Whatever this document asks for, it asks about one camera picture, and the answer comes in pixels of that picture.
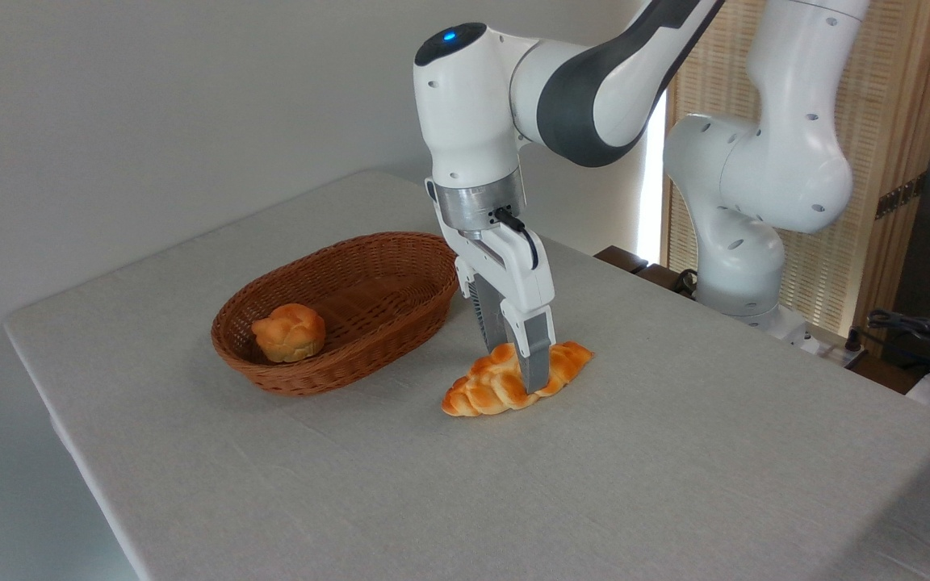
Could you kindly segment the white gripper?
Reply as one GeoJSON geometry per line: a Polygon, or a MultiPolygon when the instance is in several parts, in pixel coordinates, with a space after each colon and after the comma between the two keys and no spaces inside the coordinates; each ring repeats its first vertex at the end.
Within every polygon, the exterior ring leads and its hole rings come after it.
{"type": "Polygon", "coordinates": [[[470,301],[487,352],[505,345],[509,330],[526,392],[542,390],[556,342],[550,309],[555,288],[542,240],[505,224],[480,231],[477,239],[445,224],[440,228],[457,254],[460,290],[470,301]]]}

